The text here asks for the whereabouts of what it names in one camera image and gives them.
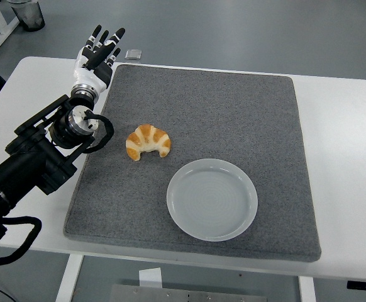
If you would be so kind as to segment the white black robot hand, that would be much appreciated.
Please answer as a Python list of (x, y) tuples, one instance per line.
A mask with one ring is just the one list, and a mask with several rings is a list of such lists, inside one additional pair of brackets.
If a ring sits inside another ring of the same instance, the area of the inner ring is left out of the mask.
[(102, 26), (97, 25), (79, 51), (74, 65), (74, 86), (86, 86), (90, 90), (93, 89), (97, 95), (110, 85), (113, 64), (121, 51), (117, 45), (126, 31), (120, 28), (109, 36), (108, 30), (102, 34), (101, 30)]

